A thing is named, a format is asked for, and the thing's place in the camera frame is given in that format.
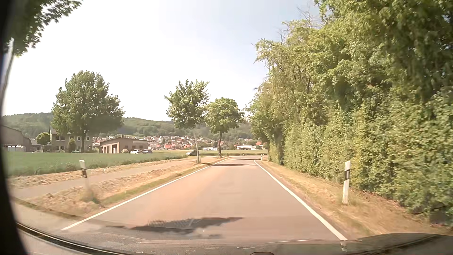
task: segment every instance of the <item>white building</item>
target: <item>white building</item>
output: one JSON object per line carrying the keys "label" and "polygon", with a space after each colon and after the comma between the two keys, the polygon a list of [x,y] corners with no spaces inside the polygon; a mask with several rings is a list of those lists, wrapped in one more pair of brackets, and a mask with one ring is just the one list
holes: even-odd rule
{"label": "white building", "polygon": [[252,145],[239,145],[239,146],[236,146],[236,150],[251,150],[253,147],[256,147],[256,146],[252,146]]}
{"label": "white building", "polygon": [[204,151],[216,151],[217,147],[204,147],[203,150]]}

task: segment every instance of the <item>grass verge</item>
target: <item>grass verge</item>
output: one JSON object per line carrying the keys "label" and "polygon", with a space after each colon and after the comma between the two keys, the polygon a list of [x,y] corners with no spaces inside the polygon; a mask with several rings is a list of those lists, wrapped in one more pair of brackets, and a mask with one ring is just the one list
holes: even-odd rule
{"label": "grass verge", "polygon": [[290,170],[273,162],[258,163],[330,220],[349,239],[401,232],[453,235],[451,229],[432,225],[428,219],[408,213],[395,201],[350,190],[349,205],[343,205],[341,184]]}

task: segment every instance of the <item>tree trunk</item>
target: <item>tree trunk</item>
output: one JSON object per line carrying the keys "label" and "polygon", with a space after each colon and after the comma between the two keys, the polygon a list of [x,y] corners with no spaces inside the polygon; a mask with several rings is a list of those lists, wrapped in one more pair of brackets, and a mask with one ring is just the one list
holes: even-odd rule
{"label": "tree trunk", "polygon": [[195,138],[195,149],[197,150],[197,163],[200,162],[200,153],[198,152],[198,142],[197,142],[197,136],[195,135],[195,130],[193,131],[193,137]]}
{"label": "tree trunk", "polygon": [[14,59],[14,39],[11,42],[11,56],[10,56],[10,61],[8,62],[8,67],[6,68],[6,73],[5,73],[5,83],[3,84],[3,89],[2,89],[2,96],[5,96],[5,90],[6,86],[8,85],[8,79],[10,78],[10,72],[11,72],[11,67],[13,65],[13,59]]}
{"label": "tree trunk", "polygon": [[85,134],[82,135],[82,140],[81,140],[81,142],[80,142],[80,151],[81,151],[82,153],[85,152]]}
{"label": "tree trunk", "polygon": [[221,141],[222,141],[222,132],[220,132],[219,143],[217,144],[217,150],[219,151],[219,158],[222,157],[222,146],[221,146]]}

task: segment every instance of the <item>dark car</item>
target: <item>dark car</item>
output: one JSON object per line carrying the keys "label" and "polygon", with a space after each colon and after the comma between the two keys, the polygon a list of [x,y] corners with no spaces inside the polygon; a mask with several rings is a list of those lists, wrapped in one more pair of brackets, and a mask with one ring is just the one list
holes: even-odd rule
{"label": "dark car", "polygon": [[187,156],[196,156],[197,155],[197,151],[196,150],[192,150],[190,152],[186,152],[186,155]]}

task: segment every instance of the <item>dry grass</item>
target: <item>dry grass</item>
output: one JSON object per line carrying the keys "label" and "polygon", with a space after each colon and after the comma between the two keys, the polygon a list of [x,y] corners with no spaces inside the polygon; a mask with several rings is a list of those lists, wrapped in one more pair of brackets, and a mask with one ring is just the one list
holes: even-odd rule
{"label": "dry grass", "polygon": [[29,204],[23,204],[28,207],[41,208],[41,210],[87,217],[100,212],[105,206],[125,201],[219,160],[223,159],[208,157],[204,158],[202,164],[185,162],[178,166],[99,182],[91,186],[92,193],[87,192],[83,187],[74,187],[55,194],[25,199],[24,201]]}
{"label": "dry grass", "polygon": [[446,227],[432,226],[427,219],[408,213],[394,201],[353,190],[349,193],[349,205],[346,206],[342,204],[340,184],[272,162],[259,163],[342,229],[348,238],[399,232],[453,234]]}
{"label": "dry grass", "polygon": [[[159,164],[164,164],[173,161],[186,161],[188,159],[168,159],[168,160],[160,160],[154,162],[145,162],[145,163],[133,163],[129,165],[123,166],[115,166],[115,167],[101,167],[96,169],[91,169],[91,175],[100,175],[110,172],[117,172],[122,170],[127,170],[131,168],[138,168],[138,167],[149,167]],[[37,185],[46,185],[51,184],[58,181],[69,181],[69,180],[76,180],[81,177],[80,171],[70,171],[70,172],[59,172],[59,173],[50,173],[50,174],[41,174],[41,175],[31,175],[31,176],[22,176],[22,177],[11,177],[8,179],[8,183],[15,188],[26,188],[31,186]]]}

